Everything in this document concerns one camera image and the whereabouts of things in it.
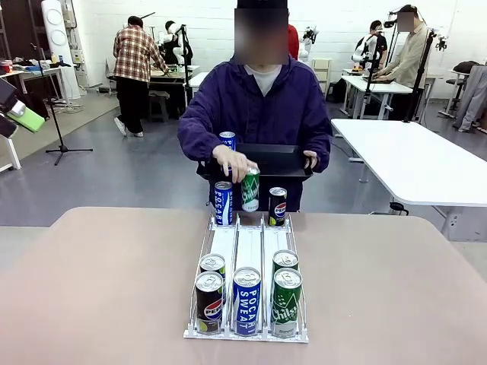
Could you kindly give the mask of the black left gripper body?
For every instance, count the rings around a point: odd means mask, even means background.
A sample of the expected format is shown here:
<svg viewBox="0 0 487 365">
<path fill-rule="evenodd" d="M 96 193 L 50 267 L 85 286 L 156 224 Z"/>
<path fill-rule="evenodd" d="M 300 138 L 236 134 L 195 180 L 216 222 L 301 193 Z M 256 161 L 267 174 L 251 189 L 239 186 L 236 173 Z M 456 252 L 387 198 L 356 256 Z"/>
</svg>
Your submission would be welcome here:
<svg viewBox="0 0 487 365">
<path fill-rule="evenodd" d="M 17 103 L 17 88 L 12 84 L 0 79 L 0 106 L 2 112 L 11 111 Z"/>
</svg>

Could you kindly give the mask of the person's right hand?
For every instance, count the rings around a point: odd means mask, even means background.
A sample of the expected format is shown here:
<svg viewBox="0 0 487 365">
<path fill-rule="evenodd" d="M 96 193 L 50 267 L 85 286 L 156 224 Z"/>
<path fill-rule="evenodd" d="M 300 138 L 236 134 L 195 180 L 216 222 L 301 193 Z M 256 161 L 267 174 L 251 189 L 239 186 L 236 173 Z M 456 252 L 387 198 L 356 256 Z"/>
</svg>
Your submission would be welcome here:
<svg viewBox="0 0 487 365">
<path fill-rule="evenodd" d="M 257 169 L 257 163 L 249 160 L 244 154 L 231 150 L 228 146 L 220 144 L 212 150 L 212 156 L 222 167 L 224 175 L 230 177 L 232 183 L 241 183 L 249 168 Z"/>
</svg>

